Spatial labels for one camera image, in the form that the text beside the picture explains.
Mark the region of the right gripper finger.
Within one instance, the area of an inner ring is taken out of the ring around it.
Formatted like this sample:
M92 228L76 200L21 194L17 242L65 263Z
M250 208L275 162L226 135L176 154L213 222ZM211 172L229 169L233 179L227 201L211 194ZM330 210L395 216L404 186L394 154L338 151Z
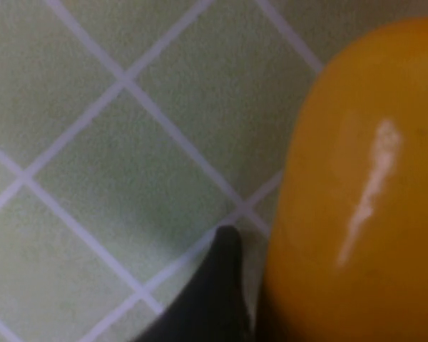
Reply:
M203 262L137 341L253 341L243 295L243 246L234 226L217 228Z

